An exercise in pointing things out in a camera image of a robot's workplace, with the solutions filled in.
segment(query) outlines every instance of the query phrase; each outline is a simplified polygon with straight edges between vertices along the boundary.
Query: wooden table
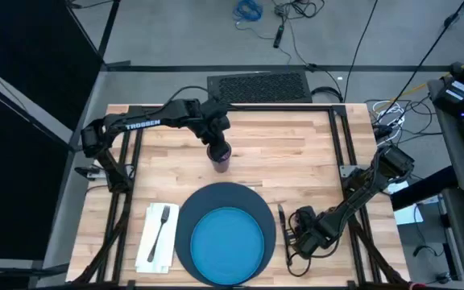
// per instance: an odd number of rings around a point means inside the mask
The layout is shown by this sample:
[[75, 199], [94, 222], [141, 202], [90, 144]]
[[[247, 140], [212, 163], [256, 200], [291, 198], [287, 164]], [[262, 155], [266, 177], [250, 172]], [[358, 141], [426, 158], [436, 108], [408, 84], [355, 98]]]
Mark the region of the wooden table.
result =
[[[127, 110], [128, 106], [111, 105], [107, 114]], [[364, 104], [348, 104], [346, 111], [358, 163], [369, 164], [376, 145], [367, 107]], [[231, 128], [225, 131], [225, 135], [233, 148], [233, 155], [228, 172], [222, 174], [213, 170], [205, 154], [206, 147], [188, 129], [158, 126], [144, 131], [120, 284], [136, 280], [137, 285], [201, 285], [187, 273], [176, 255], [167, 275], [136, 273], [135, 258], [146, 208], [150, 202], [183, 205], [197, 189], [218, 181], [232, 181], [253, 188], [268, 203], [275, 217], [275, 252], [267, 268], [248, 281], [248, 285], [342, 286], [346, 285], [347, 280], [357, 280], [348, 230], [345, 230], [340, 240], [338, 251], [328, 259], [314, 259], [310, 271], [304, 277], [291, 276], [284, 260], [284, 240], [277, 204], [283, 205], [288, 217], [304, 205], [311, 205], [316, 212], [320, 212], [337, 205], [343, 199], [327, 113], [229, 112], [228, 117]], [[127, 164], [131, 162], [134, 140], [135, 135], [132, 133]], [[340, 140], [347, 163], [342, 130]], [[111, 149], [116, 159], [121, 144], [122, 137], [117, 137]], [[92, 182], [89, 187], [104, 183]], [[110, 193], [107, 188], [96, 188], [87, 193], [67, 280], [79, 276], [100, 248], [109, 204]], [[367, 204], [367, 210], [375, 245], [386, 260], [408, 280], [408, 269], [389, 197], [376, 195]], [[111, 277], [114, 252], [115, 246], [109, 256], [106, 280]], [[318, 250], [315, 254], [325, 252]], [[370, 267], [363, 246], [362, 252], [364, 270], [369, 279]], [[292, 270], [299, 272], [306, 263], [295, 258]]]

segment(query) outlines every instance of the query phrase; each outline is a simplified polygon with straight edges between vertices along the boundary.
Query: black curtain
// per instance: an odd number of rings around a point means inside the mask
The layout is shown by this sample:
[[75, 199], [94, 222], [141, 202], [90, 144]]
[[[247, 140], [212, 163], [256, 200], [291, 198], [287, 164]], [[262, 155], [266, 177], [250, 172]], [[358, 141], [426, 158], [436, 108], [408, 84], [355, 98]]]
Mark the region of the black curtain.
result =
[[67, 160], [65, 146], [0, 102], [0, 259], [44, 259]]
[[71, 130], [101, 65], [64, 0], [0, 0], [0, 76]]

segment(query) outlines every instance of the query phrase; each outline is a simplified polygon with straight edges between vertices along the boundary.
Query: dark blue plate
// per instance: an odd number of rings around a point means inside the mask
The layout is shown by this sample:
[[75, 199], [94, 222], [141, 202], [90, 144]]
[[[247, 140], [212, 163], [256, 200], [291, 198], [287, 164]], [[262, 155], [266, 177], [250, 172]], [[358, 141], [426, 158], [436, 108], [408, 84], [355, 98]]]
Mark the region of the dark blue plate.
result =
[[209, 281], [236, 285], [248, 280], [264, 255], [263, 232], [248, 213], [221, 207], [197, 223], [191, 237], [191, 256]]

